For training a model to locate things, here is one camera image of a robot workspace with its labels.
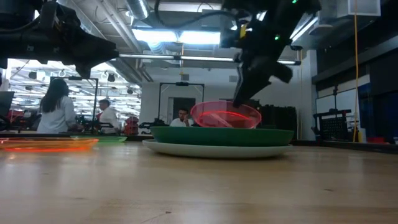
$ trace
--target wooden table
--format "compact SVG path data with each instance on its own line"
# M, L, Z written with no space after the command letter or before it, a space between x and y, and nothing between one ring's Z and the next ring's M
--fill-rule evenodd
M295 147L278 159L0 151L1 224L398 223L398 157Z

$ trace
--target green tray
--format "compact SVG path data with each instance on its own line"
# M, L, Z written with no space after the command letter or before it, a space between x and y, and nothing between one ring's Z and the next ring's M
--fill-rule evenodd
M98 139L98 143L116 143L116 142L124 142L127 137L125 136L96 136L96 135L82 135L82 136L71 136L71 138L78 139Z
M157 142L201 146L287 146L294 132L278 129L151 127Z

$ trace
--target stacked plates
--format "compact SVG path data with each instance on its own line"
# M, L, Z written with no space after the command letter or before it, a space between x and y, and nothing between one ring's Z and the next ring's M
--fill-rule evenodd
M248 159L278 156L290 149L293 131L276 129L151 127L143 144L175 156Z

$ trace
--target person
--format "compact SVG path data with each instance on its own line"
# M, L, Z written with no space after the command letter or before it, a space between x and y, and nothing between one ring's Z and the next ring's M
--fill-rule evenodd
M62 79L54 79L40 102L42 118L37 127L39 134L58 134L79 127L75 120L75 106L68 97L69 88Z
M178 118L175 118L170 126L171 127L190 127L193 125L193 121L188 119L188 110L181 108L178 111Z
M104 134L117 134L120 131L120 124L115 110L109 107L111 106L111 102L109 102L109 100L103 99L98 103L99 108L103 111L99 117L100 123L109 123L113 126L113 128L102 128L101 130L104 132Z

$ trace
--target seated man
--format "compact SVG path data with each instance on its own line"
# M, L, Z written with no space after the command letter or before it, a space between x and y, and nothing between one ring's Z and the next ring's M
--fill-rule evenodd
M115 110L110 108L110 105L111 103L109 100L99 101L99 108L103 111L99 117L99 122L109 123L113 126L113 128L102 128L101 130L104 132L104 134L117 134L120 131L120 124Z
M189 127L193 125L193 121L188 119L188 110L181 108L178 111L178 118L175 118L170 124L171 127Z

